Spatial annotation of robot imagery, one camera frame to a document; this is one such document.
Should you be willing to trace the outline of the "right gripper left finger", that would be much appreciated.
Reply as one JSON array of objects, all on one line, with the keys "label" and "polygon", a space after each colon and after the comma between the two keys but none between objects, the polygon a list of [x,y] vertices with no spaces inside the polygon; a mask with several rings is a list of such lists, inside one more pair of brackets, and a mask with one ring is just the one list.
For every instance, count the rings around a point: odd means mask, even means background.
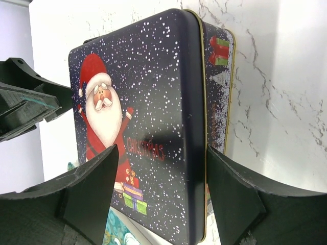
[{"label": "right gripper left finger", "polygon": [[1,194],[1,244],[102,244],[118,147],[22,192]]}]

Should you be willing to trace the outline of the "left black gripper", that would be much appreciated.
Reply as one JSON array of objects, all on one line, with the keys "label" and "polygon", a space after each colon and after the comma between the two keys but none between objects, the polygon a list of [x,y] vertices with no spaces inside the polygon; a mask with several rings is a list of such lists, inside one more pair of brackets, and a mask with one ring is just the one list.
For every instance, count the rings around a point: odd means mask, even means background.
[{"label": "left black gripper", "polygon": [[53,121],[73,107],[69,87],[43,78],[22,58],[1,61],[1,82],[5,83],[1,84],[1,142],[31,132],[39,122]]}]

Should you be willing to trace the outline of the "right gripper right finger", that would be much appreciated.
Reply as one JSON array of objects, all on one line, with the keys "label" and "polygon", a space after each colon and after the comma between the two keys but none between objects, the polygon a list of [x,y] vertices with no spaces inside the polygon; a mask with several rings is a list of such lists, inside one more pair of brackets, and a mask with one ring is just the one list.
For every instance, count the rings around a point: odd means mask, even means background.
[{"label": "right gripper right finger", "polygon": [[221,244],[326,244],[326,193],[290,186],[207,149]]}]

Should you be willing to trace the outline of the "gold tin lid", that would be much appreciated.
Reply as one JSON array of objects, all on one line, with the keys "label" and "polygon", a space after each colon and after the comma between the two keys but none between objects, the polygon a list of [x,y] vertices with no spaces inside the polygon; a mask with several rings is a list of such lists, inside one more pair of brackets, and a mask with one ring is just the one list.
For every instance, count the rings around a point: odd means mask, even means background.
[{"label": "gold tin lid", "polygon": [[111,206],[172,244],[205,229],[200,26],[169,9],[84,42],[68,67],[78,158],[119,150]]}]

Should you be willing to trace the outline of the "square cookie tin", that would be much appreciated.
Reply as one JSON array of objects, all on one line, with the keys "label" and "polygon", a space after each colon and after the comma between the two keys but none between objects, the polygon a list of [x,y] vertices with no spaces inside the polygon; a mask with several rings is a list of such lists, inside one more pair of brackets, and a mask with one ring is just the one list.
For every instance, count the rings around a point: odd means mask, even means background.
[{"label": "square cookie tin", "polygon": [[187,9],[200,29],[206,148],[225,153],[236,41],[233,33],[203,21]]}]

